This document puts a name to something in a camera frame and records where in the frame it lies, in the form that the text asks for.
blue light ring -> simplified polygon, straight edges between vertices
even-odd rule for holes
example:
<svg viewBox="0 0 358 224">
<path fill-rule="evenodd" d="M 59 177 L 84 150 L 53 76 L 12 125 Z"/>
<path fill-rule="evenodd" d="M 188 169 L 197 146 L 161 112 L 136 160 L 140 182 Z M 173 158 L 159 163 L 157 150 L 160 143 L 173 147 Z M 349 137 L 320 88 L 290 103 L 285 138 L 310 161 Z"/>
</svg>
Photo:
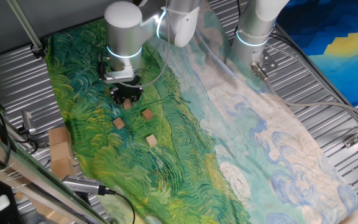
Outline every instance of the blue light ring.
<svg viewBox="0 0 358 224">
<path fill-rule="evenodd" d="M 266 44 L 267 41 L 269 40 L 269 39 L 267 39 L 265 42 L 263 42 L 263 43 L 261 43 L 261 44 L 250 44 L 250 43 L 247 43 L 247 42 L 243 41 L 243 40 L 240 38 L 238 32 L 236 32 L 236 35 L 237 35 L 238 39 L 239 39 L 243 44 L 248 45 L 248 46 L 251 46 L 251 47 L 259 47 L 259 46 L 262 46 L 262 45 Z"/>
<path fill-rule="evenodd" d="M 160 37 L 160 27 L 161 27 L 162 20 L 164 19 L 164 16 L 166 15 L 166 13 L 167 13 L 167 11 L 164 10 L 164 11 L 161 13 L 160 18 L 158 19 L 157 31 L 156 31 L 156 34 L 157 34 L 157 37 L 158 37 L 158 38 L 161 38 L 161 37 Z"/>
<path fill-rule="evenodd" d="M 110 54 L 112 54 L 113 56 L 118 57 L 118 58 L 133 58 L 136 55 L 139 55 L 141 53 L 142 47 L 140 47 L 140 50 L 138 52 L 136 52 L 135 54 L 130 55 L 130 56 L 122 56 L 122 55 L 115 54 L 110 50 L 109 46 L 107 46 L 107 50 L 109 51 Z"/>
</svg>

metal rail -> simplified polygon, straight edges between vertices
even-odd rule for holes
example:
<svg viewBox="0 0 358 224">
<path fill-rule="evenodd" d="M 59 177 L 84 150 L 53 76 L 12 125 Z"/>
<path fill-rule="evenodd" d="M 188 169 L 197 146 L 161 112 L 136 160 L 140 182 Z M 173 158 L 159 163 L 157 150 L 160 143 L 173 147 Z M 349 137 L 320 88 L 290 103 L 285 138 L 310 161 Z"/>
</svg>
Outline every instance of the metal rail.
<svg viewBox="0 0 358 224">
<path fill-rule="evenodd" d="M 6 158 L 5 148 L 0 141 L 1 162 Z M 11 152 L 8 167 L 0 170 L 0 181 L 77 223 L 87 224 L 88 220 L 108 223 L 25 150 L 19 146 L 17 148 L 17 152 Z"/>
</svg>

blue fabric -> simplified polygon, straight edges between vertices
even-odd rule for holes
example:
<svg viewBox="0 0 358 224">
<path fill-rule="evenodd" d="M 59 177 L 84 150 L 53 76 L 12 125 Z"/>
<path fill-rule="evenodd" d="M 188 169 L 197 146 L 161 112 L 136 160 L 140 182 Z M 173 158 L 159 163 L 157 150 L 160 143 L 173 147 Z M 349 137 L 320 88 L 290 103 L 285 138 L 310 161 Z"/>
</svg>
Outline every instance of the blue fabric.
<svg viewBox="0 0 358 224">
<path fill-rule="evenodd" d="M 358 54 L 324 53 L 336 37 L 358 33 L 358 0 L 290 0 L 278 23 L 354 105 L 358 105 Z"/>
</svg>

yellow pattern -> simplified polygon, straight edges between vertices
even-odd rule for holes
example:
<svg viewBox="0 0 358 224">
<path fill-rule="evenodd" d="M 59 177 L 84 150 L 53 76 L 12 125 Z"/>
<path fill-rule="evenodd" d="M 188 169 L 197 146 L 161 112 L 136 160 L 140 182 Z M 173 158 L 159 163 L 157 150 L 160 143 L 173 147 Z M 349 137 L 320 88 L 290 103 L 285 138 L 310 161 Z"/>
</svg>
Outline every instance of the yellow pattern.
<svg viewBox="0 0 358 224">
<path fill-rule="evenodd" d="M 358 55 L 358 33 L 347 37 L 336 37 L 332 44 L 327 46 L 324 54 L 336 57 L 353 57 Z"/>
</svg>

metal grating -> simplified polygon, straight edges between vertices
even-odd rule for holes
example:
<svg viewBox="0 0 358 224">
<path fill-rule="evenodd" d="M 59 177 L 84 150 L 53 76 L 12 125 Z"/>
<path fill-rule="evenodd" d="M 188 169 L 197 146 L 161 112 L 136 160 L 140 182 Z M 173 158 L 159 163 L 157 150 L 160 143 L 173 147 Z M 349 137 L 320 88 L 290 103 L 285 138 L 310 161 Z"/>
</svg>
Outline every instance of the metal grating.
<svg viewBox="0 0 358 224">
<path fill-rule="evenodd" d="M 231 41 L 234 39 L 234 30 L 239 23 L 237 0 L 212 0 L 209 3 L 218 16 L 228 39 Z M 243 10 L 248 4 L 248 0 L 240 0 L 240 3 Z"/>
<path fill-rule="evenodd" d="M 38 143 L 48 143 L 47 131 L 64 125 L 53 94 L 47 64 L 45 60 L 34 57 L 30 46 L 0 55 L 0 104 L 5 107 L 6 119 L 15 128 L 22 126 L 21 111 L 31 111 L 37 133 L 45 132 L 34 137 Z M 40 147 L 33 157 L 42 166 L 47 164 L 46 168 L 50 171 L 50 151 L 46 144 L 45 147 Z M 83 176 L 76 157 L 74 168 L 78 176 Z M 89 201 L 103 218 L 108 218 L 108 214 L 95 195 L 90 195 Z M 17 207 L 22 216 L 35 212 L 34 206 L 27 198 L 17 202 Z"/>
</svg>

